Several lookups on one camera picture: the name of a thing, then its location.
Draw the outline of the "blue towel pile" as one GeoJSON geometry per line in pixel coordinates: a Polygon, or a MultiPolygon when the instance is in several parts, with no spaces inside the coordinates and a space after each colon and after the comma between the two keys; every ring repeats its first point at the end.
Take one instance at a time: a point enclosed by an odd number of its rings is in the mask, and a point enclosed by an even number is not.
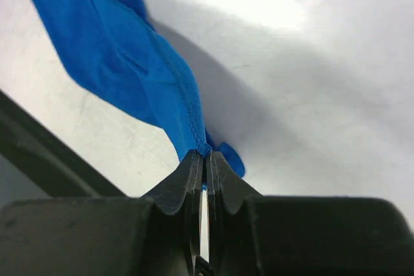
{"type": "Polygon", "coordinates": [[[223,154],[245,167],[227,143],[208,134],[190,67],[151,25],[144,0],[32,0],[69,76],[130,116],[164,130],[177,156],[223,154]]]}

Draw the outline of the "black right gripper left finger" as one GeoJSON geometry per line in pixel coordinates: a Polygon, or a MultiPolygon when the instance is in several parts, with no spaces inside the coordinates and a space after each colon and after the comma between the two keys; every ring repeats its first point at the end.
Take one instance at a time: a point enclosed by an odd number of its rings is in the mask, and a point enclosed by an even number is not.
{"type": "Polygon", "coordinates": [[[139,275],[195,274],[203,165],[203,156],[189,151],[174,172],[140,198],[139,275]]]}

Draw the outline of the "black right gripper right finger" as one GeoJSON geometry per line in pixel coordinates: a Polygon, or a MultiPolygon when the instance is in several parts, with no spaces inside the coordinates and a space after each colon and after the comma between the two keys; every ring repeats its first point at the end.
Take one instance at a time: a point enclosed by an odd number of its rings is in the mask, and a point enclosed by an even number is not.
{"type": "Polygon", "coordinates": [[[205,159],[209,260],[215,275],[257,275],[251,216],[246,199],[260,196],[236,175],[222,153],[205,159]]]}

